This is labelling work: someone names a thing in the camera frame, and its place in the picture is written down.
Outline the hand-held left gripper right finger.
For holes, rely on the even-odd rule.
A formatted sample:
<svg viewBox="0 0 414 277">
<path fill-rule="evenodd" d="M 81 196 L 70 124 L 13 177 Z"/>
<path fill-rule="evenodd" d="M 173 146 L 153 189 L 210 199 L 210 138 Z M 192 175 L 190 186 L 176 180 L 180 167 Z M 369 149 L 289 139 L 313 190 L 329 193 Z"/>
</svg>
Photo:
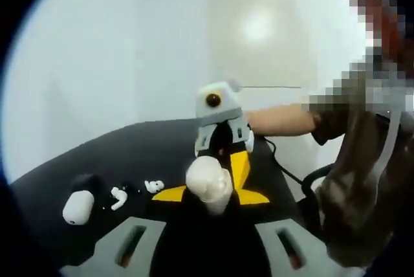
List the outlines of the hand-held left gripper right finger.
<svg viewBox="0 0 414 277">
<path fill-rule="evenodd" d="M 342 267 L 325 245 L 292 219 L 235 221 L 211 238 L 210 276 L 363 276 Z"/>
</svg>

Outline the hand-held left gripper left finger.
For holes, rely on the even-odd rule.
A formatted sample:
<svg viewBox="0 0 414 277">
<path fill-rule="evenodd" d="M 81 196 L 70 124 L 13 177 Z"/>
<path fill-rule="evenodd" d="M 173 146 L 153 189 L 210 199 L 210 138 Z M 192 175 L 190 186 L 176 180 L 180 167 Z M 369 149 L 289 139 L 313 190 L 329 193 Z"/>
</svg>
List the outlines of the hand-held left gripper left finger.
<svg viewBox="0 0 414 277">
<path fill-rule="evenodd" d="M 208 184 L 163 189 L 123 210 L 113 225 L 93 221 L 100 234 L 69 260 L 64 276 L 210 276 L 211 226 Z"/>
</svg>

